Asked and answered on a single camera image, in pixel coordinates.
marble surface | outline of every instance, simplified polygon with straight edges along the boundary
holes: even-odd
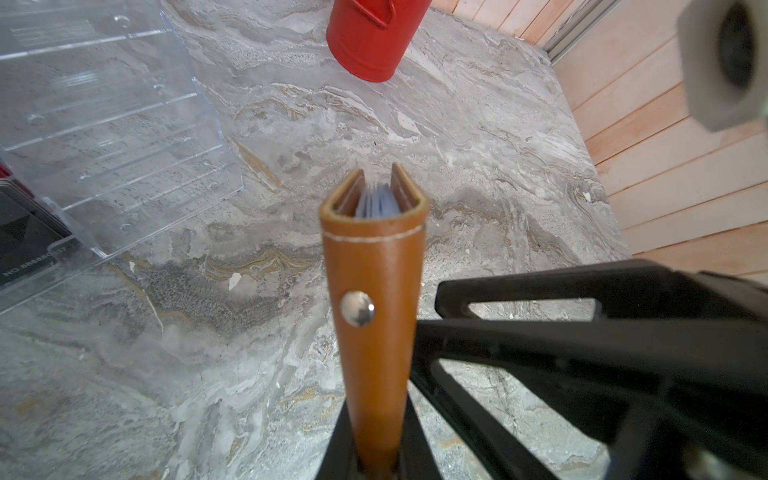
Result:
[[[400,162],[432,198],[421,317],[440,280],[627,257],[541,51],[430,11],[396,76],[369,84],[327,48],[330,5],[163,4],[245,190],[0,316],[3,477],[313,478],[344,396],[316,209],[353,167]],[[449,370],[561,478],[604,471],[604,446],[513,378]],[[445,478],[487,478],[415,400]]]

red container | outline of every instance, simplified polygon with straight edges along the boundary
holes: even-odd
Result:
[[[326,38],[336,60],[367,81],[395,74],[430,0],[335,0]]]

black hole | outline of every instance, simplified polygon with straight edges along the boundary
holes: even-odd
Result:
[[[728,81],[738,88],[746,88],[752,78],[755,52],[750,13],[744,4],[734,4],[725,15],[717,54]]]

leather wallet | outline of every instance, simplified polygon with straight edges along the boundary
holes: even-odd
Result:
[[[406,410],[429,199],[393,164],[389,187],[401,213],[355,218],[365,185],[362,170],[350,173],[319,218],[356,452],[367,478],[389,480]]]

red handle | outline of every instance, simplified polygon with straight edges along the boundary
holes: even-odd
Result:
[[[370,18],[373,21],[373,23],[377,24],[380,28],[389,27],[389,24],[392,22],[392,19],[395,17],[395,4],[392,2],[392,0],[389,0],[387,2],[387,5],[389,5],[389,11],[392,14],[386,20],[379,17],[373,10],[371,10],[370,8],[360,3],[360,0],[352,0],[352,1],[355,4],[355,6],[360,9],[362,13],[366,14],[366,16]]]

